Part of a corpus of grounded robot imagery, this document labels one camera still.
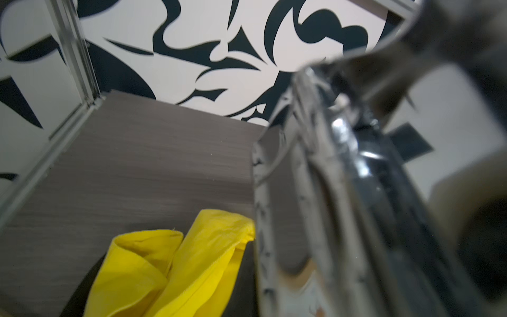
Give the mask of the yellow trousers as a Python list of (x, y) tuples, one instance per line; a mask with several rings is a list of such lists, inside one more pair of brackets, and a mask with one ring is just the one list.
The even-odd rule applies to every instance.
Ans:
[(137, 231), (115, 237), (85, 316), (222, 316), (248, 243), (250, 218), (204, 209), (186, 235)]

